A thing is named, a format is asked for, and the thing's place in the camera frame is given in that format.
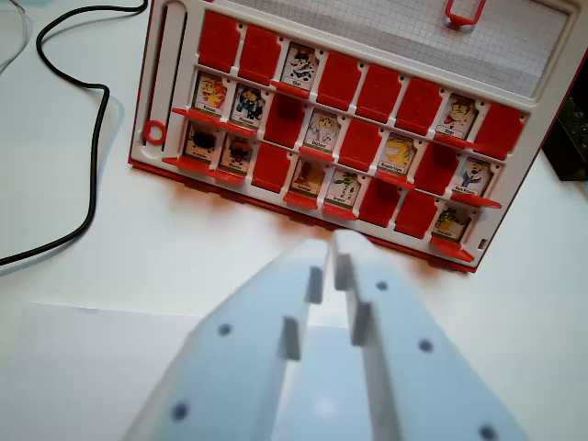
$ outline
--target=red handle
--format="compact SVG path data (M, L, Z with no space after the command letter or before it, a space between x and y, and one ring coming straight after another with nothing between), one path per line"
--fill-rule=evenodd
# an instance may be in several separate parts
M465 18L451 13L451 6L453 6L453 0L449 0L447 2L447 7L445 8L445 15L451 20L451 23L453 23L456 26L475 25L476 23L478 23L478 20L480 20L481 11L484 8L485 4L486 0L480 0L480 5L478 6L476 16L474 18Z

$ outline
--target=white table surface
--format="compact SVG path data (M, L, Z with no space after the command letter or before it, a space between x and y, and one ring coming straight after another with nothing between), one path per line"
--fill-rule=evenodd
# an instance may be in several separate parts
M20 3L34 32L0 76L1 256L53 240L84 218L100 99L52 75L34 48L42 26L90 2ZM10 8L0 3L0 17ZM127 164L147 19L73 28L46 44L67 73L110 87L106 154L90 231L49 258L0 269L0 362L18 350L27 302L203 316L294 243L330 237ZM9 27L0 26L0 41L10 40L3 32ZM580 440L588 416L587 249L588 197L561 183L541 153L475 275L387 256L532 439ZM311 323L345 326L341 293L329 288L326 300Z

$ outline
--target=screw hole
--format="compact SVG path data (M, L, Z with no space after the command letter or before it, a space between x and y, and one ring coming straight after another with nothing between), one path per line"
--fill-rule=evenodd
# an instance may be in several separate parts
M433 344L428 340L423 339L419 342L419 349L423 352L433 352Z
M184 402L179 402L172 408L172 420L176 422L182 421L184 418L186 418L186 415L187 406Z
M221 337L224 337L225 335L230 334L232 331L232 326L230 326L228 323L222 324L221 326L219 326L219 335Z
M480 428L481 439L496 439L496 431L489 425L483 425Z

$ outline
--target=white cable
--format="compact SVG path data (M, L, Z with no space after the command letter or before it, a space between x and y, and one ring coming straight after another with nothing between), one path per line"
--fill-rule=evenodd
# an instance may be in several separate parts
M22 41L20 42L20 46L18 47L14 55L12 55L10 58L3 62L0 62L0 74L2 74L6 67L8 67L8 65L11 62L13 62L18 57L18 55L20 55L20 53L27 47L28 40L30 39L25 9L17 3L17 0L10 0L10 3L12 3L15 6L18 13L20 14L20 19L22 20Z

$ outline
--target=red plastic tile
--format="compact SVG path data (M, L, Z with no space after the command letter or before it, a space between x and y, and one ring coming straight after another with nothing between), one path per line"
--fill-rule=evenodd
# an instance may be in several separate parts
M443 195L458 168L456 152L445 145L431 143L414 175L417 188Z
M359 219L388 227L400 197L398 188L393 184L372 179L359 209Z
M269 85L276 71L280 50L276 33L250 25L241 53L239 76Z
M443 101L440 90L435 83L413 78L398 109L396 127L426 135Z
M289 167L287 151L262 142L255 160L251 183L256 187L279 193L284 186Z
M396 71L369 66L357 99L357 115L386 123L394 109L402 84Z
M275 94L267 116L266 134L268 141L294 147L304 120L304 107L299 99Z
M355 58L347 55L329 53L316 100L326 106L348 110L361 77L357 63Z
M339 164L366 172L376 157L381 139L376 124L352 119L339 152Z
M230 72L241 38L237 26L237 20L234 18L207 11L200 35L198 62L223 72Z
M519 110L493 103L476 136L476 144L482 145L483 148L477 149L476 152L496 159L506 159L525 126L521 120L523 116Z
M410 191L396 217L395 230L423 239L436 213L434 197Z

